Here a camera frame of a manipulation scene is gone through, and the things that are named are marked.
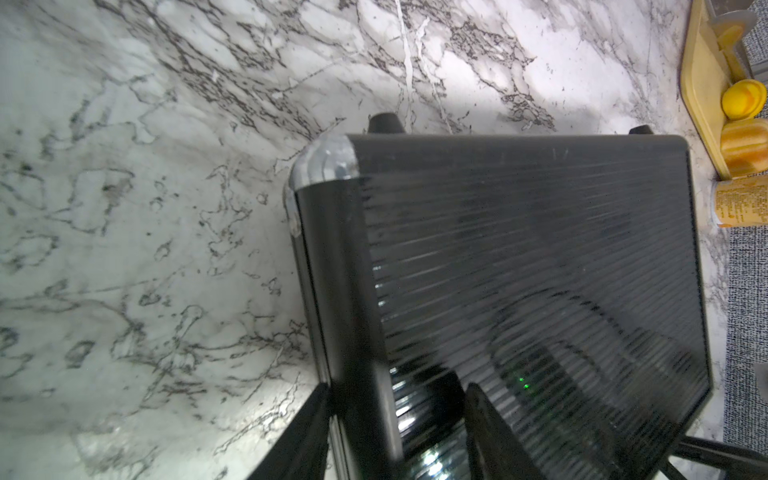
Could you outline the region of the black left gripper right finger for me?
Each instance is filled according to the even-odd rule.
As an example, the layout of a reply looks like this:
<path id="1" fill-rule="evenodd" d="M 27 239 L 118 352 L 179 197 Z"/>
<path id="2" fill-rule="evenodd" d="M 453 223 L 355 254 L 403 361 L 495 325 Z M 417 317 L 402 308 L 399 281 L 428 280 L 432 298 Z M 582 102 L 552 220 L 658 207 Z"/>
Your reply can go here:
<path id="1" fill-rule="evenodd" d="M 466 389 L 464 404 L 470 478 L 545 479 L 510 426 L 476 383 Z"/>

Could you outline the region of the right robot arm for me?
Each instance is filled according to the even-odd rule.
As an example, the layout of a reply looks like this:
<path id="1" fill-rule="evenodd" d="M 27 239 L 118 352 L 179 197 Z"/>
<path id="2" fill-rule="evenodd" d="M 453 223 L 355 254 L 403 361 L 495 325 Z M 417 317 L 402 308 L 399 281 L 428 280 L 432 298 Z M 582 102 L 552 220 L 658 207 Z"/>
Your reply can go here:
<path id="1" fill-rule="evenodd" d="M 767 457 L 716 440 L 685 436 L 672 455 L 721 471 L 724 479 L 766 479 Z"/>

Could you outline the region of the black aluminium poker case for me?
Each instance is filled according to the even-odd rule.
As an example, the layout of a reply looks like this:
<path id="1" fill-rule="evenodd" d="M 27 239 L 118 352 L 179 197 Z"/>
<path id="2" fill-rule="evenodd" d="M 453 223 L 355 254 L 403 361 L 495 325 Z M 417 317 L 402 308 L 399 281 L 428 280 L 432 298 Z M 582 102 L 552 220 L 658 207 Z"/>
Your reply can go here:
<path id="1" fill-rule="evenodd" d="M 712 394 L 678 135 L 326 134 L 285 206 L 342 479 L 651 479 Z"/>

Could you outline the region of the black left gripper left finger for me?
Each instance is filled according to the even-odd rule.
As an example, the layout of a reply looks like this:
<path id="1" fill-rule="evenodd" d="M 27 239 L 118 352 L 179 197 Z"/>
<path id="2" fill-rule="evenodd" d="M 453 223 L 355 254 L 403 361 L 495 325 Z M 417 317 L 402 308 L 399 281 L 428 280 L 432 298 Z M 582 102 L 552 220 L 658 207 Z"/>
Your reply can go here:
<path id="1" fill-rule="evenodd" d="M 332 413 L 330 388 L 320 383 L 247 479 L 323 479 Z"/>

